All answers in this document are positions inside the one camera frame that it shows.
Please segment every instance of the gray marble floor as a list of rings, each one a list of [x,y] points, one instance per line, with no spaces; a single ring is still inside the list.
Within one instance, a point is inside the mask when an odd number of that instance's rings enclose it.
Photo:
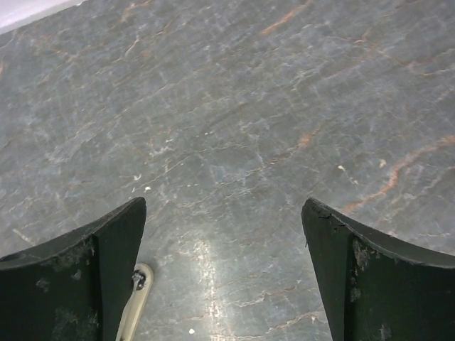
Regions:
[[[328,341],[308,196],[455,254],[454,32],[450,0],[88,0],[6,33],[0,254],[144,196],[138,340]]]

